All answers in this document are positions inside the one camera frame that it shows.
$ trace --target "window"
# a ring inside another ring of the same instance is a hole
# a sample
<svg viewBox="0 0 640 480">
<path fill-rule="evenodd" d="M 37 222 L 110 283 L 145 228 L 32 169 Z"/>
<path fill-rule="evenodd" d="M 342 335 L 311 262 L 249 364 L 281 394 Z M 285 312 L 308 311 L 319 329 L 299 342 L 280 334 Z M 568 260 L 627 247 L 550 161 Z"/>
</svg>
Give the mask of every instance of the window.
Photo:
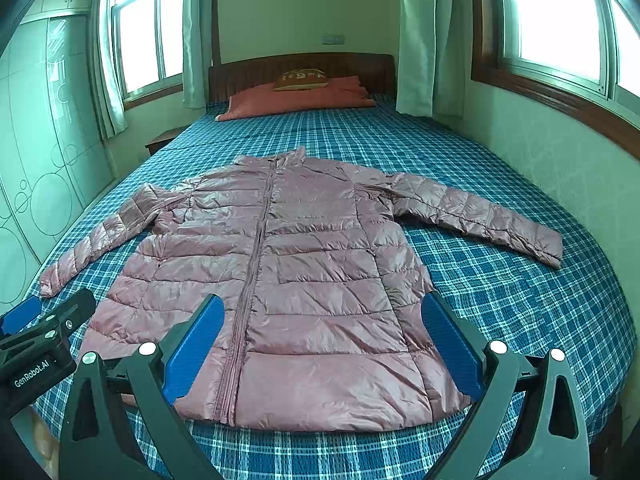
<svg viewBox="0 0 640 480">
<path fill-rule="evenodd" d="M 115 0 L 113 30 L 125 100 L 181 82 L 182 0 Z"/>
<path fill-rule="evenodd" d="M 498 65 L 640 127 L 640 36 L 615 0 L 502 0 Z"/>
</svg>

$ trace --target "blue plaid bedsheet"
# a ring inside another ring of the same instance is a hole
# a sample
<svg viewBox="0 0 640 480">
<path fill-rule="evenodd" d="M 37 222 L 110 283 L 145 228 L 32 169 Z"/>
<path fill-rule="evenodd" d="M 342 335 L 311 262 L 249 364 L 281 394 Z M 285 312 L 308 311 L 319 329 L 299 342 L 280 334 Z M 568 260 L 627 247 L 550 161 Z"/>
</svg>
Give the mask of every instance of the blue plaid bedsheet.
<svg viewBox="0 0 640 480">
<path fill-rule="evenodd" d="M 335 158 L 417 173 L 484 196 L 562 233 L 560 271 L 472 238 L 427 228 L 402 227 L 459 316 L 488 338 L 519 352 L 542 356 L 558 346 L 574 370 L 587 427 L 593 438 L 606 423 L 623 386 L 636 345 L 630 311 L 606 256 L 590 234 L 557 203 L 476 142 L 425 119 L 401 116 L 379 96 L 375 108 L 315 110 L 225 123 L 214 121 L 226 104 L 213 104 L 167 147 L 146 161 L 97 204 L 50 256 L 53 262 L 143 182 L 170 188 L 180 180 L 229 164 L 239 154 L 264 156 L 306 145 L 308 156 Z M 48 311 L 82 286 L 101 300 L 143 233 L 105 254 L 69 283 Z M 38 293 L 34 282 L 31 294 Z M 84 328 L 71 338 L 75 356 Z M 41 396 L 36 409 L 60 436 L 71 380 Z M 495 468 L 522 404 L 514 396 L 481 473 Z M 187 422 L 194 439 L 227 479 L 420 479 L 456 433 L 465 413 L 436 424 L 376 434 L 286 433 Z M 142 419 L 129 418 L 155 470 L 167 474 Z"/>
</svg>

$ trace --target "orange pillow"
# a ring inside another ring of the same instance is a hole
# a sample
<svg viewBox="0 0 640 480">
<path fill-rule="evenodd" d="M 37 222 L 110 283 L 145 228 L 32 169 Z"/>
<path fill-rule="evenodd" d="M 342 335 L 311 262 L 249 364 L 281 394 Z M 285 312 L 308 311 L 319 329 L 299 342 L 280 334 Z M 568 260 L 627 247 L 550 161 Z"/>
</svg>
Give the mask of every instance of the orange pillow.
<svg viewBox="0 0 640 480">
<path fill-rule="evenodd" d="M 273 83 L 242 90 L 229 99 L 229 109 L 217 121 L 285 114 L 320 108 L 364 108 L 376 105 L 357 76 L 334 77 L 327 85 L 311 90 L 273 92 Z"/>
<path fill-rule="evenodd" d="M 302 70 L 290 70 L 276 79 L 273 90 L 309 90 L 322 88 L 327 85 L 326 76 L 322 70 L 305 68 Z"/>
</svg>

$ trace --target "blue rubber pad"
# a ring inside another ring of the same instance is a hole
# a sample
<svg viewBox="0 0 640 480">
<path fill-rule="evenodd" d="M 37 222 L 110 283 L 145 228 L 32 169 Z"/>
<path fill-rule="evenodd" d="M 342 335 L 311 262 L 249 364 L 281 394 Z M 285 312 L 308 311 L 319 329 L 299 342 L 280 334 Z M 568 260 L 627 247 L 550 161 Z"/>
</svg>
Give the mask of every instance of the blue rubber pad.
<svg viewBox="0 0 640 480">
<path fill-rule="evenodd" d="M 16 334 L 26 327 L 30 321 L 36 319 L 41 311 L 40 298 L 30 296 L 4 314 L 0 321 L 0 329 L 5 335 Z"/>
<path fill-rule="evenodd" d="M 184 397 L 225 322 L 225 305 L 214 296 L 200 313 L 164 368 L 164 398 L 173 404 Z"/>
<path fill-rule="evenodd" d="M 457 388 L 477 402 L 484 395 L 482 363 L 433 294 L 422 300 L 422 323 L 442 356 Z"/>
</svg>

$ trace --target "silver bolt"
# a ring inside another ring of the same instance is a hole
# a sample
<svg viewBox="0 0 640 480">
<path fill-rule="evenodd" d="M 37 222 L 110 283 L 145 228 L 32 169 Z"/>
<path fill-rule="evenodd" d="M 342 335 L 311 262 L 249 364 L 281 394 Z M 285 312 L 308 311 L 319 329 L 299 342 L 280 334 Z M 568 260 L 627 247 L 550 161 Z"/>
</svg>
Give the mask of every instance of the silver bolt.
<svg viewBox="0 0 640 480">
<path fill-rule="evenodd" d="M 151 341 L 142 343 L 142 345 L 140 345 L 140 348 L 138 348 L 138 352 L 140 352 L 142 355 L 151 355 L 155 351 L 156 343 L 152 343 Z"/>
<path fill-rule="evenodd" d="M 82 362 L 86 365 L 90 365 L 93 362 L 95 362 L 95 358 L 96 358 L 96 354 L 95 352 L 87 352 L 86 354 L 84 354 L 82 356 Z"/>
<path fill-rule="evenodd" d="M 507 353 L 507 345 L 498 339 L 494 339 L 489 343 L 489 348 L 492 352 L 497 354 L 506 354 Z"/>
<path fill-rule="evenodd" d="M 559 348 L 554 348 L 551 351 L 551 357 L 556 361 L 564 361 L 564 352 Z"/>
</svg>

